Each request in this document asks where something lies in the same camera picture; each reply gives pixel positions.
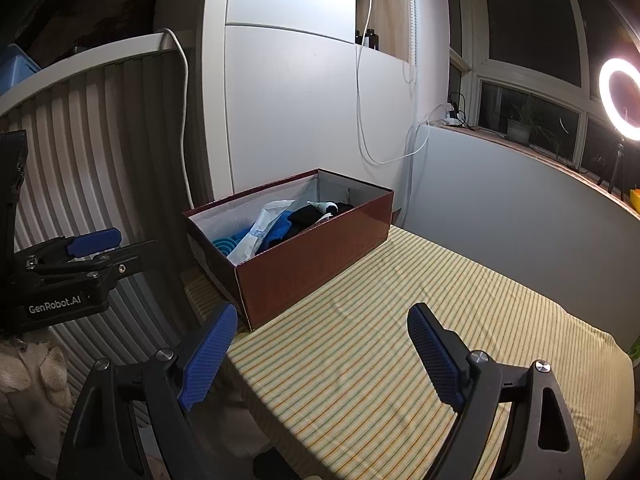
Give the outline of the left hand in white glove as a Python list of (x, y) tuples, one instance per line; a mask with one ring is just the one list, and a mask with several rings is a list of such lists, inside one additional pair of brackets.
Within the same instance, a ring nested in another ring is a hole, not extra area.
[(55, 465), (61, 453), (60, 411), (72, 403), (66, 352), (50, 330), (1, 343), (1, 429), (26, 438), (35, 458)]

